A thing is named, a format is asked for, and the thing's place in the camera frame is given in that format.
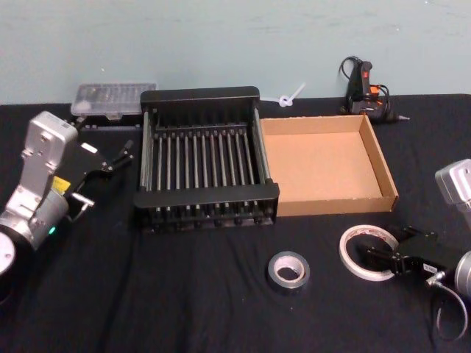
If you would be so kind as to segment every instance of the double-sided tape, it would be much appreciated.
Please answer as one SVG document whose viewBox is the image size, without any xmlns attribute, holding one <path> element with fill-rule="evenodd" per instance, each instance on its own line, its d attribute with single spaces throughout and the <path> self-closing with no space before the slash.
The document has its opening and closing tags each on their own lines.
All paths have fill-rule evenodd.
<svg viewBox="0 0 471 353">
<path fill-rule="evenodd" d="M 390 232 L 387 232 L 386 230 L 381 229 L 380 227 L 363 224 L 347 229 L 340 238 L 339 254 L 341 261 L 344 263 L 345 267 L 347 267 L 348 271 L 352 272 L 354 275 L 362 279 L 373 282 L 386 281 L 394 277 L 394 274 L 390 270 L 366 270 L 365 268 L 360 267 L 352 260 L 352 258 L 347 253 L 347 243 L 350 239 L 359 235 L 372 235 L 373 237 L 380 238 L 393 250 L 397 248 L 397 245 L 399 245 L 397 239 Z"/>
</svg>

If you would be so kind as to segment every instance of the clear plastic case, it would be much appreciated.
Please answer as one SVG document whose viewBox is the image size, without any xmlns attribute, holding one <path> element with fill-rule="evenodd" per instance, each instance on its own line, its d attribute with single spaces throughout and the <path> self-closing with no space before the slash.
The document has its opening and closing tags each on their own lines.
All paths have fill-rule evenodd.
<svg viewBox="0 0 471 353">
<path fill-rule="evenodd" d="M 141 114 L 141 93 L 155 90 L 155 83 L 87 83 L 79 86 L 71 113 L 104 115 L 119 120 L 123 115 Z"/>
</svg>

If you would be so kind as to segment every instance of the cable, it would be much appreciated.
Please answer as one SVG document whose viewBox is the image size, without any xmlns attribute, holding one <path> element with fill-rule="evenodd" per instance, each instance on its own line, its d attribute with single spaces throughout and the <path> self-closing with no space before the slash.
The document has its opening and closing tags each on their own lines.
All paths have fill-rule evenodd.
<svg viewBox="0 0 471 353">
<path fill-rule="evenodd" d="M 463 328 L 461 329 L 460 334 L 456 338 L 446 338 L 445 336 L 443 336 L 441 334 L 441 332 L 442 332 L 442 329 L 441 329 L 441 327 L 442 327 L 442 324 L 441 324 L 442 307 L 439 308 L 438 313 L 436 314 L 436 329 L 439 333 L 440 338 L 442 340 L 446 340 L 446 341 L 459 340 L 461 337 L 463 337 L 464 333 L 466 332 L 466 330 L 468 328 L 468 321 L 469 321 L 468 320 L 468 312 L 466 310 L 466 305 L 464 304 L 463 299 L 461 299 L 461 297 L 454 290 L 449 289 L 449 287 L 447 287 L 446 285 L 443 285 L 442 283 L 440 283 L 438 281 L 433 282 L 431 285 L 447 291 L 449 294 L 454 296 L 456 298 L 456 300 L 458 301 L 458 303 L 460 304 L 460 306 L 463 310 L 464 324 L 463 324 Z"/>
<path fill-rule="evenodd" d="M 384 108 L 383 113 L 381 115 L 381 119 L 386 120 L 391 109 L 391 105 L 389 103 L 389 89 L 385 85 L 376 85 L 376 87 L 378 87 L 380 91 L 384 94 Z"/>
<path fill-rule="evenodd" d="M 360 59 L 359 57 L 354 57 L 354 56 L 351 56 L 351 57 L 346 57 L 340 64 L 340 71 L 343 73 L 343 75 L 348 79 L 350 80 L 350 76 L 348 76 L 346 73 L 345 73 L 345 63 L 347 61 L 353 61 L 355 64 L 361 64 L 363 62 L 362 59 Z"/>
</svg>

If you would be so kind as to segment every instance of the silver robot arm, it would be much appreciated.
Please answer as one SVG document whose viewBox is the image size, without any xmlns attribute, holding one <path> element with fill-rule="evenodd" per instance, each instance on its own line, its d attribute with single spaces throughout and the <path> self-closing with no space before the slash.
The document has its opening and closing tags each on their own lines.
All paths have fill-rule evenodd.
<svg viewBox="0 0 471 353">
<path fill-rule="evenodd" d="M 458 208 L 471 229 L 471 160 L 460 160 L 440 169 L 435 180 L 445 201 Z M 471 252 L 457 264 L 455 286 L 459 293 L 471 298 Z"/>
<path fill-rule="evenodd" d="M 0 215 L 0 302 L 10 292 L 21 258 L 35 252 L 68 212 L 67 201 L 52 188 L 52 182 L 77 136 L 72 125 L 48 112 L 29 122 L 21 152 L 21 179 Z"/>
</svg>

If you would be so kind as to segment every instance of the roll of tape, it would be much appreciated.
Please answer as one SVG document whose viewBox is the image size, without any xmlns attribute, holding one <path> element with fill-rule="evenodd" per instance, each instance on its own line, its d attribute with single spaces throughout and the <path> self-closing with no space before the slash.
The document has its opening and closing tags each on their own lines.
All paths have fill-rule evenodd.
<svg viewBox="0 0 471 353">
<path fill-rule="evenodd" d="M 12 289 L 15 257 L 15 245 L 9 237 L 0 232 L 0 305 L 7 300 Z"/>
<path fill-rule="evenodd" d="M 340 238 L 339 243 L 339 254 L 340 259 L 344 263 L 345 267 L 348 271 L 352 272 L 354 275 L 365 279 L 367 281 L 373 282 L 380 282 L 386 281 L 394 277 L 394 274 L 390 271 L 370 271 L 366 270 L 365 268 L 360 267 L 357 263 L 355 263 L 352 258 L 347 253 L 347 243 L 350 239 L 357 237 L 359 235 L 372 235 L 376 238 L 380 238 L 386 244 L 388 244 L 391 249 L 396 249 L 397 239 L 390 233 L 384 229 L 375 226 L 369 225 L 360 225 L 354 226 L 345 231 L 345 233 Z"/>
<path fill-rule="evenodd" d="M 282 268 L 291 269 L 297 276 L 286 279 L 280 275 Z M 280 252 L 268 264 L 269 282 L 276 291 L 284 294 L 299 293 L 309 280 L 309 264 L 304 257 L 296 252 Z"/>
</svg>

